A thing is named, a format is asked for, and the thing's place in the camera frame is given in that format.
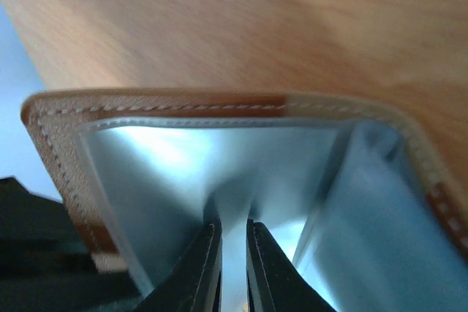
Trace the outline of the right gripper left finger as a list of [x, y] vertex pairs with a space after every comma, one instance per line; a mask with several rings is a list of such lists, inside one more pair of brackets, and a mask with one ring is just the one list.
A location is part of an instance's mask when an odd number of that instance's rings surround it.
[[220, 311], [222, 227], [206, 224], [172, 273], [136, 307], [136, 311]]

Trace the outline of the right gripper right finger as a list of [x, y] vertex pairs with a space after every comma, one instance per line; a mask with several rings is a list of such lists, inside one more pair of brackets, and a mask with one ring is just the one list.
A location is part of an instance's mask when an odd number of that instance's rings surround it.
[[250, 311], [333, 311], [299, 275], [268, 228], [246, 224], [246, 277]]

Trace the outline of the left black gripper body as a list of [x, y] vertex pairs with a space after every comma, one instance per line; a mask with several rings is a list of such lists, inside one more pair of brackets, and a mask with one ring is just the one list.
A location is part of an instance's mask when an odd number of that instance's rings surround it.
[[133, 311], [126, 272], [99, 273], [59, 202], [1, 179], [2, 311]]

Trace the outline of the brown leather card holder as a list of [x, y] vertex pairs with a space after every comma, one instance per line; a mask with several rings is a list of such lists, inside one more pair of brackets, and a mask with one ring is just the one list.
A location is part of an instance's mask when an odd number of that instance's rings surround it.
[[217, 221], [222, 310], [241, 310], [253, 220], [338, 311], [467, 309], [467, 199], [392, 107], [137, 88], [40, 93], [20, 115], [97, 268], [143, 294]]

